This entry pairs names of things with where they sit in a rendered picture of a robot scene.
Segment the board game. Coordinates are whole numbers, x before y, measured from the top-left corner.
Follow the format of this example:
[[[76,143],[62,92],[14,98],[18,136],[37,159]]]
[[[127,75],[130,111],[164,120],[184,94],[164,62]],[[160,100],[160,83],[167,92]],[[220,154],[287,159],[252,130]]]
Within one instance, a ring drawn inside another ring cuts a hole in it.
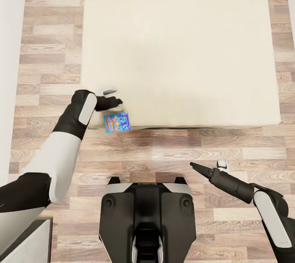
[[[131,130],[128,112],[104,115],[106,133],[117,133]]]

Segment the robot trunk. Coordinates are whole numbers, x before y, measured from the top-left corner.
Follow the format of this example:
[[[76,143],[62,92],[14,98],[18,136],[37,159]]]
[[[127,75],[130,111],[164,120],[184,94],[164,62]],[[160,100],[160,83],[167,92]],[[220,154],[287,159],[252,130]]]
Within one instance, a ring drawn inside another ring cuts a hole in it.
[[[132,247],[132,262],[141,263],[142,254],[154,254],[155,263],[163,262],[163,246],[161,236],[157,236],[158,245],[157,246],[138,246],[138,236],[133,239]]]

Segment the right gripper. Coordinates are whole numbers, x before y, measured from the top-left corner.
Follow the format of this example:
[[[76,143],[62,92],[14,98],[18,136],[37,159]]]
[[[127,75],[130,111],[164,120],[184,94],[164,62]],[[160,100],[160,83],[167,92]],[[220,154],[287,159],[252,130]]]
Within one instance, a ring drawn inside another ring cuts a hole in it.
[[[239,188],[240,179],[223,171],[220,171],[220,169],[218,168],[213,167],[211,169],[194,162],[191,162],[190,165],[193,166],[193,169],[196,170],[198,173],[209,179],[210,183],[213,184],[215,187],[232,196],[236,196]]]

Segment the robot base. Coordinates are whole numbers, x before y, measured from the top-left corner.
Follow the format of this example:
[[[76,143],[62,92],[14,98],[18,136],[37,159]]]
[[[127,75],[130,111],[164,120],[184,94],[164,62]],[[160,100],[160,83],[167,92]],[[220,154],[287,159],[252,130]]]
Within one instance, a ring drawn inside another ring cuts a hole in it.
[[[112,177],[104,188],[99,239],[111,263],[133,263],[133,239],[138,246],[157,246],[161,236],[162,263],[184,263],[196,240],[192,191],[184,177],[175,183],[120,183]],[[142,254],[141,263],[155,263]]]

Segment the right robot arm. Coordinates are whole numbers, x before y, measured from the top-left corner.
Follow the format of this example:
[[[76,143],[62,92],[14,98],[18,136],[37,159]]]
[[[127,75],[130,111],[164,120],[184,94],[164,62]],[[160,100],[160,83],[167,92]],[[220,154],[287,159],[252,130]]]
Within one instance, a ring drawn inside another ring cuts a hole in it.
[[[222,191],[247,204],[253,199],[277,262],[295,263],[295,219],[288,217],[288,204],[281,193],[228,174],[228,160],[219,160],[212,169],[194,162],[190,165]],[[254,188],[259,191],[254,193]]]

